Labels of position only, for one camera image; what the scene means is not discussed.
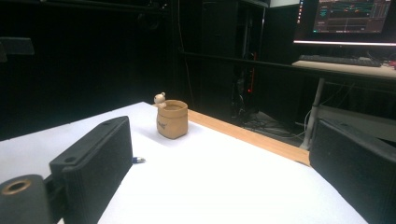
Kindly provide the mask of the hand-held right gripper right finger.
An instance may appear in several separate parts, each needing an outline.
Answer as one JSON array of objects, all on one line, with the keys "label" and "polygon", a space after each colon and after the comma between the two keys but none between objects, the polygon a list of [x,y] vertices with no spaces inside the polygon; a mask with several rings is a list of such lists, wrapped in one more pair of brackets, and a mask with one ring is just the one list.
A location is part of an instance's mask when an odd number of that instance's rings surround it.
[{"label": "hand-held right gripper right finger", "polygon": [[320,119],[309,160],[369,224],[396,224],[396,147],[343,122]]}]

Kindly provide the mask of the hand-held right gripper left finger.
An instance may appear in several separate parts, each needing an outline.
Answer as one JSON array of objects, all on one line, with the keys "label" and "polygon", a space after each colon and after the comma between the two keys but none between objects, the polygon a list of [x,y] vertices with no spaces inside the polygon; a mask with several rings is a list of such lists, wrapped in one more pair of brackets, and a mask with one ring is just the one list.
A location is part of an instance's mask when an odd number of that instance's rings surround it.
[{"label": "hand-held right gripper left finger", "polygon": [[129,119],[100,123],[49,163],[52,218],[97,224],[132,165]]}]

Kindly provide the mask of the small wooden bowl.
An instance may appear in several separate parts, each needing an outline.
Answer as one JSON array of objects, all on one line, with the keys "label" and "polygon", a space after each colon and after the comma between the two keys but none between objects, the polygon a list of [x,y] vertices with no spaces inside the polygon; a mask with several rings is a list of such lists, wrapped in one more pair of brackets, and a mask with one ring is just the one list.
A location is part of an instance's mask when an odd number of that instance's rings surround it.
[{"label": "small wooden bowl", "polygon": [[154,96],[157,107],[157,131],[169,139],[177,139],[188,132],[188,105],[179,100],[166,100],[165,93]]}]

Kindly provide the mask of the white table mat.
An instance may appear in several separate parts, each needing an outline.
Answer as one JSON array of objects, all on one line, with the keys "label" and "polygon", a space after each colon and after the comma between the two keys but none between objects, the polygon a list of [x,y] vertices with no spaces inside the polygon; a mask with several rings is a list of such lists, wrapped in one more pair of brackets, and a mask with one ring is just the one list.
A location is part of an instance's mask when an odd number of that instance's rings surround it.
[{"label": "white table mat", "polygon": [[0,141],[0,183],[48,175],[50,161],[85,133],[126,116],[144,162],[124,177],[99,224],[366,224],[313,168],[194,120],[186,135],[167,139],[156,114],[138,103]]}]

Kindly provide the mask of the black keyboard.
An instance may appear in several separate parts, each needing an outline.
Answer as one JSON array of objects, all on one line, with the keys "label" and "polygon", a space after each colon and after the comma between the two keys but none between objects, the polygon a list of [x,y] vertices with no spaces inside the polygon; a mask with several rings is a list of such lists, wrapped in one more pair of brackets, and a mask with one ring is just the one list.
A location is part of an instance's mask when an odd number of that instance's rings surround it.
[{"label": "black keyboard", "polygon": [[369,67],[380,67],[382,63],[371,61],[371,60],[361,60],[354,58],[342,58],[342,57],[328,57],[319,55],[300,55],[299,61],[316,62],[316,63],[337,63],[346,65],[357,65],[357,66],[369,66]]}]

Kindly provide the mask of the computer monitor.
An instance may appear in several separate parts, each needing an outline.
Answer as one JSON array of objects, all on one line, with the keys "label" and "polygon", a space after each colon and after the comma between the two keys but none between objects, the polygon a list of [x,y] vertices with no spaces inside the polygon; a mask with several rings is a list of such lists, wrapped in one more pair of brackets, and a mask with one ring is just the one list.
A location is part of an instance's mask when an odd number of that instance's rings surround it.
[{"label": "computer monitor", "polygon": [[300,0],[293,43],[396,48],[396,0]]}]

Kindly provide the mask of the metal stand frame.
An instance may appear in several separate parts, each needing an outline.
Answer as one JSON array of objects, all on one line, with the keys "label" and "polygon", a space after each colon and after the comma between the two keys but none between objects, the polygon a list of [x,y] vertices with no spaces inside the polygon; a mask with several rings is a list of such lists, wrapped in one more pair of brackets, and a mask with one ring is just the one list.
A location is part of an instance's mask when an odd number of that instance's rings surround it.
[{"label": "metal stand frame", "polygon": [[365,67],[357,65],[345,65],[336,63],[315,63],[297,61],[292,64],[295,68],[309,70],[310,75],[318,74],[319,82],[314,102],[304,133],[304,141],[300,145],[302,149],[309,149],[314,131],[314,125],[318,118],[329,118],[342,121],[346,124],[373,135],[377,138],[396,142],[396,120],[383,119],[362,113],[333,108],[319,103],[325,81],[330,77],[351,78],[352,80],[368,81],[370,83],[396,84],[396,70],[382,65],[380,67]]}]

